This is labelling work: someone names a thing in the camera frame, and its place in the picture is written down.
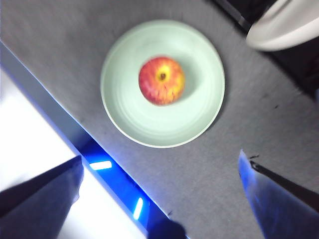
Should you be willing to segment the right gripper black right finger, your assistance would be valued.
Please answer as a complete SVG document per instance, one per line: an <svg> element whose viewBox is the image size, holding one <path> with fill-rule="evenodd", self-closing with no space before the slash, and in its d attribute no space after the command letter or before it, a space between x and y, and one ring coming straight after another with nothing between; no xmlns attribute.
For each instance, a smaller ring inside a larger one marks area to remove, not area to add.
<svg viewBox="0 0 319 239"><path fill-rule="evenodd" d="M238 171L243 190L266 239L317 239L319 195L247 158Z"/></svg>

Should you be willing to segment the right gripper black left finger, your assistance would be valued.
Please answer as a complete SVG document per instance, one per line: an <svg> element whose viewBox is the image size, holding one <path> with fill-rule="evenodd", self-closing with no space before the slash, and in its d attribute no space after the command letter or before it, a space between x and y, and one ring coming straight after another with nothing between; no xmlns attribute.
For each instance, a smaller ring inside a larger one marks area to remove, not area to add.
<svg viewBox="0 0 319 239"><path fill-rule="evenodd" d="M55 239L83 181L81 156L0 193L2 239Z"/></svg>

